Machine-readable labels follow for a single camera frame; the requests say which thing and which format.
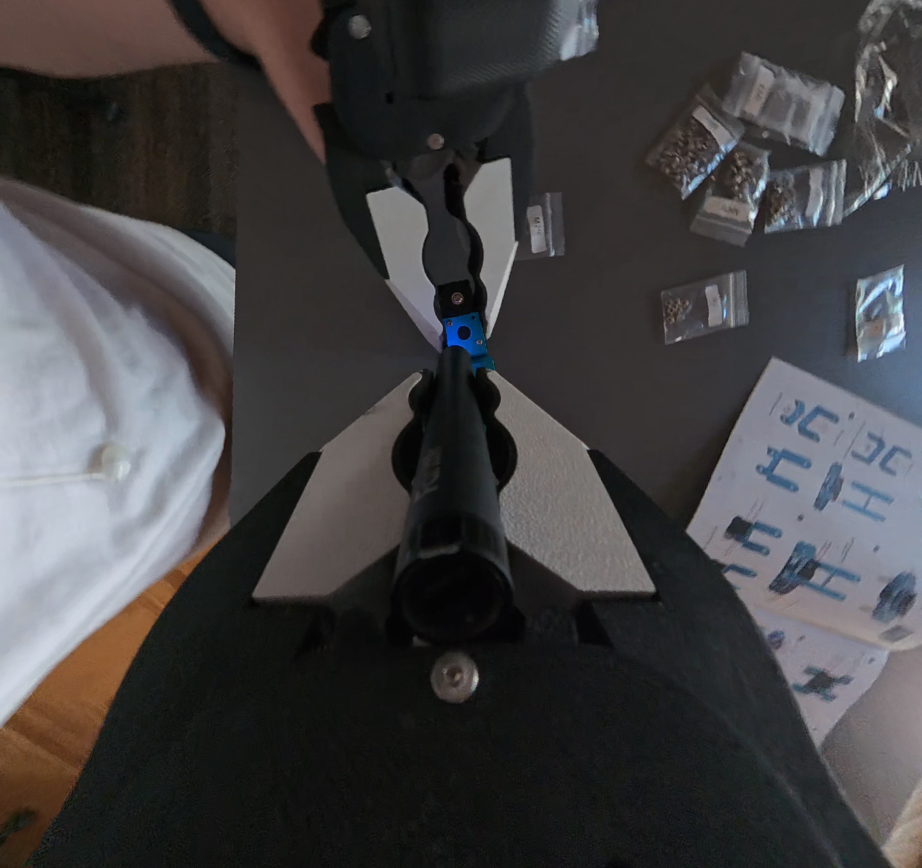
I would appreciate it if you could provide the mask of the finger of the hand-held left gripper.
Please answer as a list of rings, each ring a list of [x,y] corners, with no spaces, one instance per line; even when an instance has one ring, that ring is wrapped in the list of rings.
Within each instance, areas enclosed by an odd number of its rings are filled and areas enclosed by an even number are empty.
[[[513,167],[500,157],[474,167],[452,160],[444,171],[444,199],[451,217],[443,282],[478,289],[488,335],[499,317],[517,251]]]
[[[442,348],[443,325],[435,314],[435,287],[422,263],[429,233],[424,206],[405,190],[390,187],[365,197],[386,266],[386,285],[424,339]]]

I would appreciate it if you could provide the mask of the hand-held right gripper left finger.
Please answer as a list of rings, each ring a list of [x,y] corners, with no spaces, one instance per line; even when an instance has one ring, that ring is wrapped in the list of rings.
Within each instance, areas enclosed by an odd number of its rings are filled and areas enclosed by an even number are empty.
[[[398,546],[409,495],[392,451],[412,419],[409,393],[420,380],[412,373],[321,449],[255,601],[326,599]]]

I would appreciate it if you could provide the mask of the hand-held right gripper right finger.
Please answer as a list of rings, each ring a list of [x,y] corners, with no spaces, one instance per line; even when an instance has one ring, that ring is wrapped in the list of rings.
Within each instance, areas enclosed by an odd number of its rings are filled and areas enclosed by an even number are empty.
[[[588,595],[643,597],[655,586],[590,458],[588,447],[497,371],[495,412],[516,449],[499,495],[514,548]]]

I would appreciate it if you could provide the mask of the blue bracket with black servo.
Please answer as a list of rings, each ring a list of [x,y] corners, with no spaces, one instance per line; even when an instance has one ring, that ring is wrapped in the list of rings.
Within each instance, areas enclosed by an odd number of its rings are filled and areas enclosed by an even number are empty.
[[[485,296],[471,281],[437,286],[434,298],[435,315],[442,326],[442,348],[458,346],[470,357],[472,371],[495,370],[489,352]]]

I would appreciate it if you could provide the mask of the black electric screwdriver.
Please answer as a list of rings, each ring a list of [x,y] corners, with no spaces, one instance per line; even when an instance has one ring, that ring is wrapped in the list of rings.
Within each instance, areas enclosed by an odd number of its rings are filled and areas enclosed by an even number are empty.
[[[499,390],[450,345],[411,390],[412,419],[393,449],[409,486],[391,593],[407,631],[436,645],[490,635],[513,606],[500,493],[517,462],[496,418]]]

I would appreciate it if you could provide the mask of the dark grey desk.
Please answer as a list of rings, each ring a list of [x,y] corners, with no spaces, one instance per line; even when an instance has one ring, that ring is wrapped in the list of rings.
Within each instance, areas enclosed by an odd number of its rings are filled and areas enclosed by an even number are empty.
[[[533,88],[536,181],[562,190],[559,265],[513,268],[497,363],[605,456],[602,480],[667,575],[661,600],[596,603],[600,643],[502,643],[472,655],[472,700],[437,700],[438,653],[360,640],[308,649],[310,614],[248,616],[262,654],[230,703],[244,866],[887,866],[783,692],[763,639],[662,509],[704,485],[770,355],[848,369],[846,281],[875,244],[916,258],[911,200],[855,233],[758,243],[756,312],[688,355],[654,341],[655,281],[715,266],[642,145],[692,79],[736,48],[847,76],[868,0],[613,0],[592,58]]]

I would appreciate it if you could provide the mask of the flat clear zip bag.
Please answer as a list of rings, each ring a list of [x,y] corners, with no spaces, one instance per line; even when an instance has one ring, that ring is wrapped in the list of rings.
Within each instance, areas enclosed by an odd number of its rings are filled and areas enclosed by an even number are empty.
[[[534,193],[525,208],[515,261],[559,259],[565,252],[562,193]]]

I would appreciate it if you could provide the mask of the small zip bag of screws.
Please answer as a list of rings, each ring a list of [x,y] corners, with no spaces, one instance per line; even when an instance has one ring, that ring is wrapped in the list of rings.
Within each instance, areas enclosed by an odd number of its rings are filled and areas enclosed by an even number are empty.
[[[598,2],[599,0],[575,0],[573,9],[567,11],[567,26],[564,28],[559,46],[560,61],[581,58],[595,51],[599,36]]]

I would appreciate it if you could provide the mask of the illustrated instruction booklet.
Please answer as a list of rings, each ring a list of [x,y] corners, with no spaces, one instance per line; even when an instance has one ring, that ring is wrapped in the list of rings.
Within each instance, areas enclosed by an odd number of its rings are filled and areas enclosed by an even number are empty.
[[[775,655],[819,746],[920,646],[921,432],[773,358],[687,528]]]

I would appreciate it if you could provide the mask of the zip bag of silver screws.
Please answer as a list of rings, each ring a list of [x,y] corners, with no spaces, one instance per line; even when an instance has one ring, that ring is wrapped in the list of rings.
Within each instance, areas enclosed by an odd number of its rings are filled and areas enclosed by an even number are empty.
[[[744,132],[744,122],[727,112],[716,91],[705,83],[643,161],[684,202],[727,158]]]
[[[767,148],[738,143],[704,183],[691,217],[693,234],[744,247],[755,228],[770,173]]]

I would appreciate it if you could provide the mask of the zip bag of small nuts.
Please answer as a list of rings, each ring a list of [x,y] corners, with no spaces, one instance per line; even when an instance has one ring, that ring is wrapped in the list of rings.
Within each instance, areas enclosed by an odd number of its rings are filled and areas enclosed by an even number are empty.
[[[664,344],[678,344],[750,323],[748,272],[737,270],[660,292]]]

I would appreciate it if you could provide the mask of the black wristband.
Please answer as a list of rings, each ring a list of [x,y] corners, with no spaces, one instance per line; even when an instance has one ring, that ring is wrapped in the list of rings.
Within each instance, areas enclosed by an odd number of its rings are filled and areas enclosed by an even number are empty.
[[[259,61],[228,41],[218,31],[201,0],[167,0],[174,15],[193,40],[215,60],[238,68],[260,71]]]

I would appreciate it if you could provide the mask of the zip bag of large nuts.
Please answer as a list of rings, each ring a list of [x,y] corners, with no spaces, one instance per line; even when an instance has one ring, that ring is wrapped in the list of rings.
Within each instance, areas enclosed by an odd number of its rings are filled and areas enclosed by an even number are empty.
[[[845,214],[847,161],[772,169],[763,196],[765,234],[839,226]]]

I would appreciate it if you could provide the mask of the zip bag with black parts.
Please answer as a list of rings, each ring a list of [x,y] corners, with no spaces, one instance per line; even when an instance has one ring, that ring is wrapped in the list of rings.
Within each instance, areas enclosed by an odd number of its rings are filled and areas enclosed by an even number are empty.
[[[903,264],[857,281],[855,334],[859,362],[905,349],[904,292]]]

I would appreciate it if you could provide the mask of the crumpled clear plastic wrap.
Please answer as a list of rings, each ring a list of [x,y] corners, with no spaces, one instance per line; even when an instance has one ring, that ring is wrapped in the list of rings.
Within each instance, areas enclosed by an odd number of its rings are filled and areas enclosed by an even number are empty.
[[[921,0],[870,0],[857,30],[845,217],[921,185]]]

